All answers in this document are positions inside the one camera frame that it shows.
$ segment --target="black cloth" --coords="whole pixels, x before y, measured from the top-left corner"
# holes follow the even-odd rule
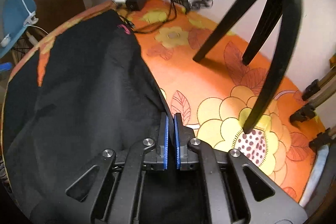
[[[15,198],[33,223],[41,211],[58,218],[48,198],[63,174],[104,149],[156,139],[162,112],[173,136],[167,104],[134,34],[121,24],[111,10],[78,23],[56,38],[41,87],[38,52],[9,83],[4,158]],[[168,170],[146,176],[141,223],[200,223],[195,176],[176,170],[170,146]]]

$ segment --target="tripod leg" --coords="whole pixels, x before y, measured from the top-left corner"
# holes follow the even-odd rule
[[[273,99],[285,75],[295,47],[301,22],[302,1],[283,0],[282,10],[283,16],[278,43],[265,83],[243,126],[243,130],[246,134],[250,133],[254,128]]]
[[[236,0],[207,41],[195,54],[193,60],[200,62],[255,2],[256,0]]]
[[[282,15],[282,0],[267,0],[250,43],[243,54],[243,64],[248,65],[264,45]]]

